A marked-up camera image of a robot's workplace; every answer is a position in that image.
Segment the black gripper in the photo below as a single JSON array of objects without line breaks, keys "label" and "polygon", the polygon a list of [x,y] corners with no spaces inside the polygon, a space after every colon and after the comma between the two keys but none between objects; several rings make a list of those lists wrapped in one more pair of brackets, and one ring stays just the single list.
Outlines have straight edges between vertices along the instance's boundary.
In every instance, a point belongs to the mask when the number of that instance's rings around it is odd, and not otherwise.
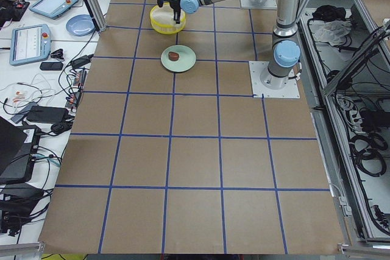
[{"label": "black gripper", "polygon": [[180,0],[157,0],[157,5],[159,7],[163,7],[163,4],[165,2],[168,2],[169,3],[169,6],[170,8],[173,9],[174,11],[174,15],[173,15],[173,20],[176,24],[180,24],[181,23],[181,20],[180,20],[180,10],[181,10],[181,7],[180,7]]}]

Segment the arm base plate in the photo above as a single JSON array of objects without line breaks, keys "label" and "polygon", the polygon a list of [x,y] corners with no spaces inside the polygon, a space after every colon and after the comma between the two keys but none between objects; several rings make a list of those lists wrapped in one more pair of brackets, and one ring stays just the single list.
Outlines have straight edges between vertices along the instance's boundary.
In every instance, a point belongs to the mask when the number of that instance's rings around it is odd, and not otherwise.
[{"label": "arm base plate", "polygon": [[268,61],[249,61],[252,95],[257,98],[299,99],[294,70],[287,77],[275,77],[268,71]]},{"label": "arm base plate", "polygon": [[242,9],[276,10],[276,0],[240,0]]}]

